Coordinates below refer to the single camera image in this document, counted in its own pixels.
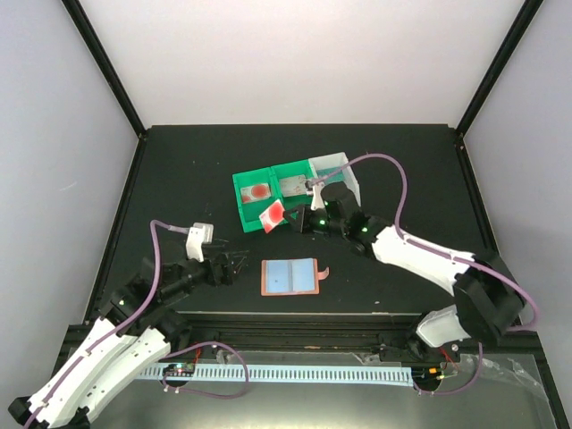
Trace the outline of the red circle credit card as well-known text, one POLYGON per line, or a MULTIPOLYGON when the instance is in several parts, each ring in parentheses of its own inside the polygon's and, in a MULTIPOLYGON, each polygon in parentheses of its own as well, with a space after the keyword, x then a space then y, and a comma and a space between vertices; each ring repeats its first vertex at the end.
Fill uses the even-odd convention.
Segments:
POLYGON ((270 233, 276 226, 284 220, 284 206, 280 199, 276 199, 266 210, 259 216, 265 233, 270 233))

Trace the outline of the teal chip credit card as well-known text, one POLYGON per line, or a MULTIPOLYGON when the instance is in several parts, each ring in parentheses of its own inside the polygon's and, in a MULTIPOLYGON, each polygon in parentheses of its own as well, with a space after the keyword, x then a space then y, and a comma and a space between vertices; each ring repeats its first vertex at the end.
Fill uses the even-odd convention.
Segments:
POLYGON ((339 171, 337 173, 334 173, 336 170, 337 170, 336 167, 324 168, 321 170, 317 170, 316 175, 318 178, 326 177, 326 180, 324 181, 325 185, 335 182, 344 182, 345 181, 344 171, 339 171))

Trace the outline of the pink leather card holder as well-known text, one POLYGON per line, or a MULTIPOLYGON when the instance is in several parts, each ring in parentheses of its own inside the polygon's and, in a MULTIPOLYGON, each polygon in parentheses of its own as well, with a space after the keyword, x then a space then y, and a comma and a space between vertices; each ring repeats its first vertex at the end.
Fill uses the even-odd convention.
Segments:
POLYGON ((263 260, 260 292, 263 297, 318 295, 329 274, 329 267, 319 270, 315 258, 263 260))

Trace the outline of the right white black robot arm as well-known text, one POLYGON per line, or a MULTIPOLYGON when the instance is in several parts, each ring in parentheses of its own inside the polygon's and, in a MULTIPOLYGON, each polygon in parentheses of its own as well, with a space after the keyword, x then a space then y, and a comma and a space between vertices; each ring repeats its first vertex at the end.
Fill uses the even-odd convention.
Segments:
POLYGON ((339 236, 358 254, 413 273, 452 297, 451 305, 423 315, 408 335, 411 357, 426 360, 439 347, 468 339, 497 345, 509 332, 525 298, 498 254, 457 251, 401 231, 364 212, 341 182, 325 186, 320 195, 319 207, 298 205, 285 211, 294 231, 339 236))

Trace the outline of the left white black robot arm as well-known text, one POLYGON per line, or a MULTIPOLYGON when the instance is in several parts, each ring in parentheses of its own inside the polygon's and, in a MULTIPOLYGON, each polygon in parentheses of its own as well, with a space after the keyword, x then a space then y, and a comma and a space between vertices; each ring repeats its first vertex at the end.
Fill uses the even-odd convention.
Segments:
POLYGON ((86 338, 41 389, 8 408, 23 428, 89 428, 102 410, 149 365, 185 355, 191 327, 169 306, 201 285, 232 284, 239 252, 210 246, 203 260, 144 259, 116 289, 86 338))

